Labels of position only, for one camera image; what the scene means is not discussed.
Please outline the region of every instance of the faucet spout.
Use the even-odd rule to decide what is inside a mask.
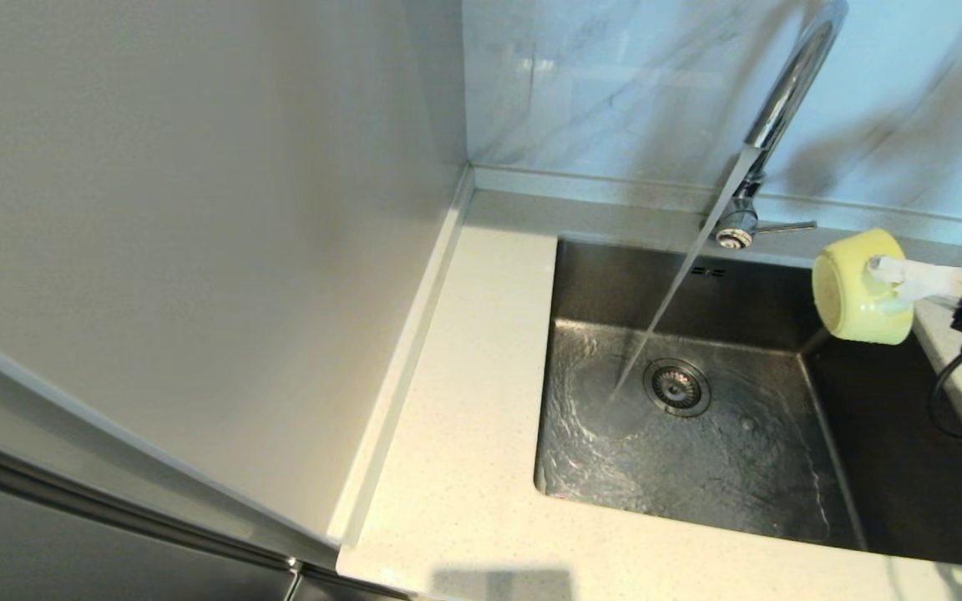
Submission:
[[[737,187],[726,213],[715,225],[715,240],[726,248],[745,248],[752,243],[752,235],[757,231],[759,216],[756,214],[755,197],[767,175],[764,168],[771,158],[772,152],[782,134],[786,133],[789,122],[801,102],[818,71],[826,60],[826,54],[832,48],[837,34],[844,24],[844,17],[848,15],[848,3],[845,0],[831,0],[818,9],[812,22],[804,30],[786,61],[782,66],[782,75],[778,77],[770,96],[763,104],[756,122],[748,130],[745,144],[759,149],[759,156],[748,169],[748,174]],[[808,224],[797,224],[795,229],[806,229]],[[792,231],[793,228],[768,228],[768,231]]]

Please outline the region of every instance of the faucet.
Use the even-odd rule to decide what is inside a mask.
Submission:
[[[837,39],[847,14],[848,3],[845,0],[831,0],[818,9],[783,66],[782,76],[775,82],[763,110],[759,117],[756,117],[756,123],[748,130],[745,144],[759,149],[759,156],[737,186],[726,212],[715,225],[715,240],[721,246],[740,250],[752,243],[754,235],[816,228],[814,221],[760,228],[755,198],[767,177],[763,168],[767,166],[767,160],[771,158],[782,134],[786,133],[786,127],[792,121],[793,115],[797,114],[797,108],[801,106],[808,89],[812,87],[812,82],[822,68],[833,41]]]

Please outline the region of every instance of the sink drain strainer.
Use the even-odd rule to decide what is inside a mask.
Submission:
[[[695,417],[711,404],[707,379],[681,359],[657,359],[645,369],[645,391],[661,410],[678,417]]]

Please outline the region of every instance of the yellow container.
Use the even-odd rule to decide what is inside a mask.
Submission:
[[[867,272],[875,255],[904,259],[897,240],[882,229],[824,248],[812,270],[814,303],[826,330],[838,338],[900,345],[912,331],[912,303],[898,300],[892,285]]]

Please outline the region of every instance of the quartz countertop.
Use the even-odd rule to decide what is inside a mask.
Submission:
[[[549,304],[561,235],[684,250],[700,217],[478,191],[358,540],[337,571],[436,598],[962,598],[962,567],[821,547],[547,497],[534,487]],[[850,232],[760,236],[706,255],[809,266]],[[962,266],[962,247],[902,240]],[[935,364],[962,342],[917,306]],[[962,370],[954,384],[962,391]]]

